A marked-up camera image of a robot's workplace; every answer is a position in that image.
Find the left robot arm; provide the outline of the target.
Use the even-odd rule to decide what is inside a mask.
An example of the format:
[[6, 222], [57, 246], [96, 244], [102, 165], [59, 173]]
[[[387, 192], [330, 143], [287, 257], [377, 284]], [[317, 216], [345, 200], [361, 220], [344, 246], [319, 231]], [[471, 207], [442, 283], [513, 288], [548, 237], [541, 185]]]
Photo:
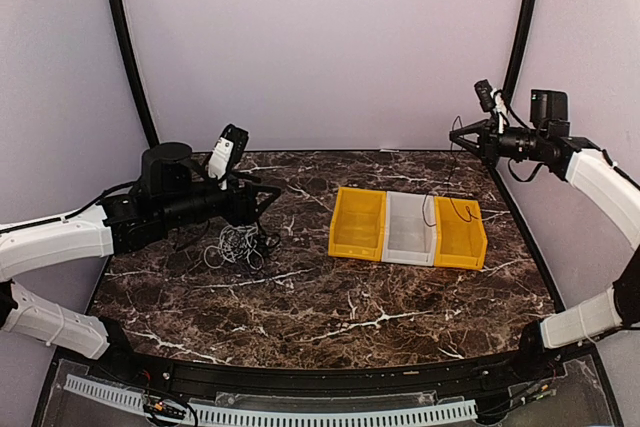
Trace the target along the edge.
[[118, 322], [46, 300], [16, 278], [73, 260], [133, 253], [174, 229], [216, 217], [234, 227], [257, 224], [281, 190], [235, 171], [243, 151], [240, 142], [222, 138], [202, 165], [190, 146], [162, 143], [142, 154], [136, 180], [105, 190], [75, 211], [2, 226], [2, 331], [101, 359], [117, 381], [134, 382], [141, 362], [129, 352]]

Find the yellow bin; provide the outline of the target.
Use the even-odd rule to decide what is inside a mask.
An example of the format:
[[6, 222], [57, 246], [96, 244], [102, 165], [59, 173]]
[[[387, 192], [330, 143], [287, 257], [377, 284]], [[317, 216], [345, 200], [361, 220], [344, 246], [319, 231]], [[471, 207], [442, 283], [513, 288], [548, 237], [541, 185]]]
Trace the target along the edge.
[[381, 261], [386, 209], [384, 191], [340, 187], [330, 225], [329, 255]]
[[435, 197], [437, 241], [434, 266], [481, 270], [488, 245], [475, 200]]

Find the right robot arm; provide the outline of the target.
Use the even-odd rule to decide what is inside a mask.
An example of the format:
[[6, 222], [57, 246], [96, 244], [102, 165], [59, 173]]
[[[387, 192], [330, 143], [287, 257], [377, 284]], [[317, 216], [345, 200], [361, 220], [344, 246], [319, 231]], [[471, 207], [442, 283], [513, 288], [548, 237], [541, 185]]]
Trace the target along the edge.
[[603, 292], [526, 327], [520, 351], [511, 357], [510, 371], [517, 379], [530, 381], [547, 367], [549, 352], [638, 329], [639, 186], [605, 149], [571, 134], [566, 93], [532, 90], [530, 120], [524, 122], [505, 93], [488, 81], [477, 82], [474, 90], [488, 117], [452, 129], [450, 140], [487, 165], [504, 159], [547, 168], [584, 197], [584, 210], [574, 223], [591, 243], [586, 252], [593, 254], [603, 246], [597, 237], [602, 234], [605, 239], [619, 236], [632, 253], [622, 273], [611, 276]]

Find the white translucent bin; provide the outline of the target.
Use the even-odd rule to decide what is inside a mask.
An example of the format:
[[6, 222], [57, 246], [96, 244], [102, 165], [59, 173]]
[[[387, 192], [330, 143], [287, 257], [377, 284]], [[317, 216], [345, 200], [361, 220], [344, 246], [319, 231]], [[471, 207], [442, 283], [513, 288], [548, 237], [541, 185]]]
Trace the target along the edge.
[[437, 244], [434, 197], [386, 192], [382, 261], [432, 267]]

